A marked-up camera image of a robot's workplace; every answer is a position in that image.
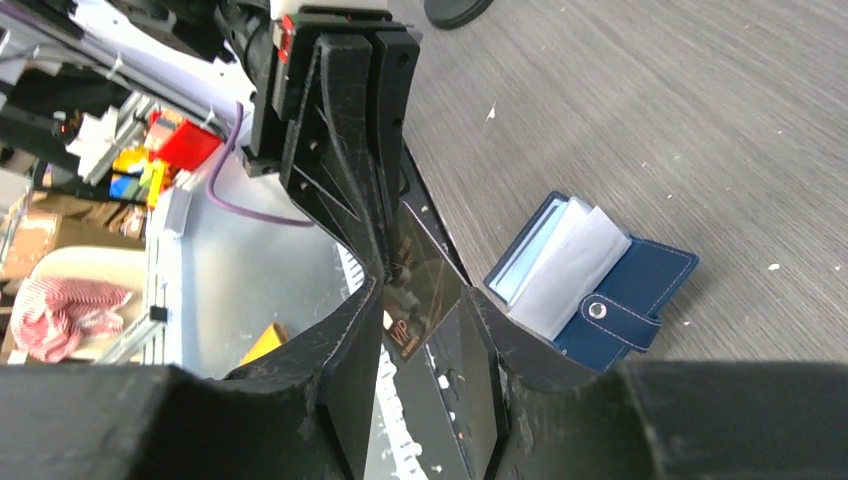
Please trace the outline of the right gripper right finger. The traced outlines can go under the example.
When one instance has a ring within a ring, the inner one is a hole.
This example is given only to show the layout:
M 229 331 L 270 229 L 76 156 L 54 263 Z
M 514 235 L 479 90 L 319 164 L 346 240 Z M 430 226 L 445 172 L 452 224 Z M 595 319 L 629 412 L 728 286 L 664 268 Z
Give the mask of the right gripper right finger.
M 471 441 L 479 479 L 555 479 L 568 471 L 567 411 L 595 373 L 509 320 L 481 290 L 458 303 Z

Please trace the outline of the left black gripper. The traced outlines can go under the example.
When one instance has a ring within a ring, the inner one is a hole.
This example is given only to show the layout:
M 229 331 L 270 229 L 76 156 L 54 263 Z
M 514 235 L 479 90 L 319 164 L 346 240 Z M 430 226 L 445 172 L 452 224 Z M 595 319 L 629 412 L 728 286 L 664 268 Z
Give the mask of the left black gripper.
M 256 87 L 244 169 L 268 175 L 283 157 L 280 179 L 295 204 L 368 274 L 385 278 L 381 200 L 390 223 L 419 42 L 379 6 L 242 13 L 241 61 Z

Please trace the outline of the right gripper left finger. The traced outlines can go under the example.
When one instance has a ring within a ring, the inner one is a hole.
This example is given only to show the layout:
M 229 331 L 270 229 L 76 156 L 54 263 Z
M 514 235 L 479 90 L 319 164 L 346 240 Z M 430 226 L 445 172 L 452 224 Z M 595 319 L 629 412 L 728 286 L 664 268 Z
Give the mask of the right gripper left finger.
M 246 400 L 233 449 L 249 479 L 361 479 L 381 345 L 383 283 L 365 280 L 324 320 L 225 377 Z

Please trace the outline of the grey credit card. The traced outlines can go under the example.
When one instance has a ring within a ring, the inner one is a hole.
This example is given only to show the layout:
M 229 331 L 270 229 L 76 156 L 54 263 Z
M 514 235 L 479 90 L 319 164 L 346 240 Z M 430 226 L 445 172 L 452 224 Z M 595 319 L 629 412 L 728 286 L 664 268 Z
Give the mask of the grey credit card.
M 448 242 L 429 229 L 428 212 L 400 204 L 390 235 L 390 276 L 383 288 L 384 331 L 395 355 L 409 360 L 447 317 L 466 285 Z

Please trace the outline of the blue leather card holder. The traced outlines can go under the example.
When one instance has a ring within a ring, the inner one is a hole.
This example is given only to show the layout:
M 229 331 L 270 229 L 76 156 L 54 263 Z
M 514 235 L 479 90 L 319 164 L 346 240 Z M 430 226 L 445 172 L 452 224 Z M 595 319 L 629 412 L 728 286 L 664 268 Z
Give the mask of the blue leather card holder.
M 696 254 L 626 233 L 598 206 L 551 192 L 484 279 L 507 315 L 603 372 L 645 353 Z

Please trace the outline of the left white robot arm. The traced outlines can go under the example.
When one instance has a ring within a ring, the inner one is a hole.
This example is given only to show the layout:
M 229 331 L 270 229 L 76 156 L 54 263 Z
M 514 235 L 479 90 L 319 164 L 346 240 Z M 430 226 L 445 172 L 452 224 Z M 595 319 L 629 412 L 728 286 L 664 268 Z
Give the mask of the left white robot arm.
M 369 275 L 391 271 L 420 53 L 382 1 L 5 1 L 1 139 L 49 158 L 117 147 L 149 98 L 227 134 Z

